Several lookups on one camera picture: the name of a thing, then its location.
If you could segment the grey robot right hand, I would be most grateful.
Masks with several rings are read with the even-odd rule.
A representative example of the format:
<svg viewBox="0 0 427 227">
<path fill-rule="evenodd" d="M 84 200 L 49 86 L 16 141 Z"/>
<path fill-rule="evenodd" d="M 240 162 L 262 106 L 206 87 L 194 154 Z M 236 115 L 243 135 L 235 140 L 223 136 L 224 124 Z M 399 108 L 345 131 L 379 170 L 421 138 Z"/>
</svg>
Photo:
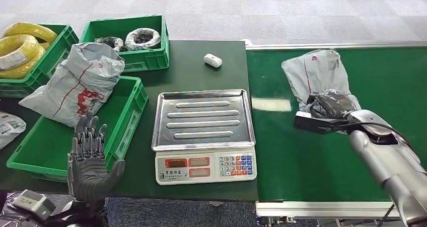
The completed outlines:
<svg viewBox="0 0 427 227">
<path fill-rule="evenodd" d="M 342 119 L 347 113 L 357 109 L 348 95 L 335 89 L 311 94 L 306 106 L 312 116 L 324 119 Z"/>
</svg>

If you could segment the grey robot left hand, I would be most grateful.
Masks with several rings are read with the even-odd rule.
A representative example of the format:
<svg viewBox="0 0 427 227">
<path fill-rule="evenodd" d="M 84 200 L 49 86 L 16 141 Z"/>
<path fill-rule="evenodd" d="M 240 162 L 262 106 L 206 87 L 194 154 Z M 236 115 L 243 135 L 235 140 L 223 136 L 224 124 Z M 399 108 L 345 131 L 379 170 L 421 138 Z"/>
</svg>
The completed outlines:
<svg viewBox="0 0 427 227">
<path fill-rule="evenodd" d="M 120 180 L 125 160 L 116 160 L 107 170 L 105 134 L 107 124 L 97 127 L 99 117 L 93 111 L 79 118 L 72 137 L 72 148 L 67 154 L 67 185 L 77 201 L 97 202 Z"/>
</svg>

